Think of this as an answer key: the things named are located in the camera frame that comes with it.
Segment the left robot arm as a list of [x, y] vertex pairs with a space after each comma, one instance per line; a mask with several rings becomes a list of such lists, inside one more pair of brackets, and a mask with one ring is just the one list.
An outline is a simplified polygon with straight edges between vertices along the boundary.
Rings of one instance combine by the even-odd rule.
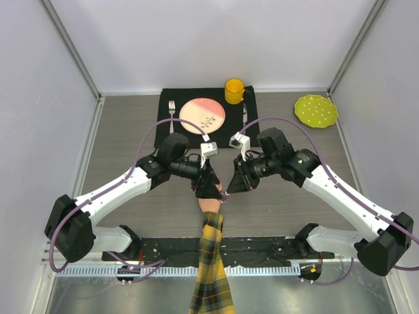
[[129, 227], [99, 227], [109, 213], [136, 196], [145, 194], [167, 182], [171, 176], [188, 179], [197, 198], [221, 199], [218, 180], [210, 157], [218, 153], [217, 144], [200, 145], [197, 160], [188, 154], [189, 140], [173, 133], [152, 154], [141, 157], [134, 167], [110, 183], [76, 198], [59, 197], [48, 219], [45, 235], [66, 262], [82, 260], [89, 253], [102, 253], [106, 258], [137, 259], [140, 237]]

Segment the yellow plaid sleeve forearm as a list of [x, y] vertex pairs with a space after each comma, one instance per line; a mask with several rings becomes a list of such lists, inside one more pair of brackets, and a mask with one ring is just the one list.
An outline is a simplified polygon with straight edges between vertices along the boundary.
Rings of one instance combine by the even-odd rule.
[[220, 254], [223, 216], [205, 212], [198, 250], [198, 274], [189, 313], [235, 313]]

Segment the mannequin hand with painted nails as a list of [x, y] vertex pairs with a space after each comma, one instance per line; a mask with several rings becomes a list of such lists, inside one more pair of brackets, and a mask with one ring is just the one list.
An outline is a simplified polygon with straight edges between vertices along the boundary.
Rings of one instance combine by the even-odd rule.
[[198, 198], [198, 206], [205, 217], [219, 214], [222, 202], [218, 199]]

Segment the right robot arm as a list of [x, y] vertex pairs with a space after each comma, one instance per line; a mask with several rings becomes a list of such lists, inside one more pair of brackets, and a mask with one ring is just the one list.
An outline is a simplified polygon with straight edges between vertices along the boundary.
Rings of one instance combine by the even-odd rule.
[[311, 258], [329, 252], [358, 259], [372, 273], [386, 276], [411, 245], [414, 221], [406, 213], [394, 214], [368, 200], [346, 184], [308, 149], [295, 150], [283, 132], [269, 128], [257, 136], [262, 151], [250, 149], [250, 138], [240, 132], [229, 145], [240, 150], [227, 194], [249, 192], [261, 178], [280, 175], [285, 181], [317, 196], [342, 215], [355, 229], [335, 230], [308, 224], [298, 234], [299, 256]]

